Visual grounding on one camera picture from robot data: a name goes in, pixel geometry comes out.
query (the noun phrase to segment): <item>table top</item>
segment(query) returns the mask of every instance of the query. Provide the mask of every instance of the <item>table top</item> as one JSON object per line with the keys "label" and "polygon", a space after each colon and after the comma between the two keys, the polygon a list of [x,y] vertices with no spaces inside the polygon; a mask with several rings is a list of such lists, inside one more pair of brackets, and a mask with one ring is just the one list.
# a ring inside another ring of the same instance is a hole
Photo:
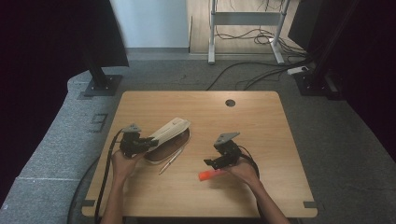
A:
{"label": "table top", "polygon": [[[226,102],[233,100],[234,106]],[[245,147],[258,164],[261,181],[286,217],[314,217],[304,168],[294,144],[279,96],[274,91],[127,91],[115,118],[86,196],[96,201],[106,156],[114,135],[132,123],[147,137],[174,118],[191,122],[191,139],[180,156],[162,174],[167,162],[140,161],[124,188],[127,217],[258,217],[254,195],[233,176],[200,181],[198,174],[213,169],[204,159],[220,154],[213,147],[221,133],[240,132],[233,141]],[[110,169],[100,214],[110,191]],[[83,206],[92,217],[94,206]]]}

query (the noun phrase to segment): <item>desk leg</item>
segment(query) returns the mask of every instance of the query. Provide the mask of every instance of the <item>desk leg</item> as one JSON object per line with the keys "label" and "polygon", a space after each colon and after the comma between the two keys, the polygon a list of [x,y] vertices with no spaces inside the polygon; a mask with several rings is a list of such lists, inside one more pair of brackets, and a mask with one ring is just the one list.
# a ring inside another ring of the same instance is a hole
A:
{"label": "desk leg", "polygon": [[215,63],[215,15],[216,15],[216,1],[212,0],[212,8],[210,10],[210,37],[209,37],[209,51],[207,53],[209,64]]}
{"label": "desk leg", "polygon": [[275,44],[275,40],[273,38],[269,38],[269,41],[271,42],[271,48],[274,52],[277,63],[278,64],[285,63],[285,61],[283,60],[282,54],[280,53],[278,45]]}
{"label": "desk leg", "polygon": [[286,0],[285,6],[283,7],[282,12],[280,13],[279,24],[277,25],[274,38],[269,39],[271,42],[271,48],[275,54],[276,61],[278,64],[285,63],[285,61],[283,61],[282,54],[280,53],[277,42],[278,42],[278,39],[280,36],[280,32],[282,31],[283,22],[285,21],[285,18],[286,18],[287,12],[288,12],[289,2],[290,2],[290,0]]}

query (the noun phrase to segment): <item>black cloth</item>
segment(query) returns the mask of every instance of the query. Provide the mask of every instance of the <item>black cloth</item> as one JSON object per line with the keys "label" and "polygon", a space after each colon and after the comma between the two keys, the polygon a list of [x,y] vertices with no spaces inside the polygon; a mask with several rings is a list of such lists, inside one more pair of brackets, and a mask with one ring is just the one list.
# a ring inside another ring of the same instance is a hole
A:
{"label": "black cloth", "polygon": [[67,80],[88,67],[128,66],[108,0],[8,1],[0,8],[0,203],[47,132]]}

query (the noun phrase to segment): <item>floor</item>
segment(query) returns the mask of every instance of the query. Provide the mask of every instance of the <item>floor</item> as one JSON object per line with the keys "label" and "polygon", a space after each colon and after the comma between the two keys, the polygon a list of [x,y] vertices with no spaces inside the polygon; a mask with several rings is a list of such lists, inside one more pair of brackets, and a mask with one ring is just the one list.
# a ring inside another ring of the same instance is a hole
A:
{"label": "floor", "polygon": [[[132,50],[128,59],[129,68],[104,69],[107,75],[123,76],[113,97],[80,98],[91,80],[89,73],[69,80],[64,105],[2,206],[1,223],[92,223],[80,207],[94,168],[85,177],[84,173],[103,148],[124,91],[203,91],[230,66],[211,90],[241,90],[244,83],[235,85],[238,81],[262,76],[274,69],[268,63],[275,63],[272,55],[260,59],[237,55],[219,56],[215,65],[209,65],[205,55],[177,51]],[[252,63],[257,61],[267,65]],[[303,97],[286,73],[257,82],[248,91],[276,91],[284,107],[318,206],[317,217],[294,218],[294,223],[396,223],[396,164],[347,102]],[[107,114],[106,122],[98,125],[95,118],[103,114]],[[129,221],[259,222],[142,217]]]}

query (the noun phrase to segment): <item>orange object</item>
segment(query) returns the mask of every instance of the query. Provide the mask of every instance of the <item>orange object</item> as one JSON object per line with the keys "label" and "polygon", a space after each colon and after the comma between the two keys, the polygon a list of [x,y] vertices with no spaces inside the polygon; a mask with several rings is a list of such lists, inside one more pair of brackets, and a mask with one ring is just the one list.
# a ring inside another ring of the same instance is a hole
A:
{"label": "orange object", "polygon": [[199,178],[199,180],[203,181],[203,180],[211,179],[217,175],[223,175],[225,173],[227,173],[227,172],[223,171],[223,170],[208,170],[208,171],[203,171],[203,172],[199,173],[198,178]]}

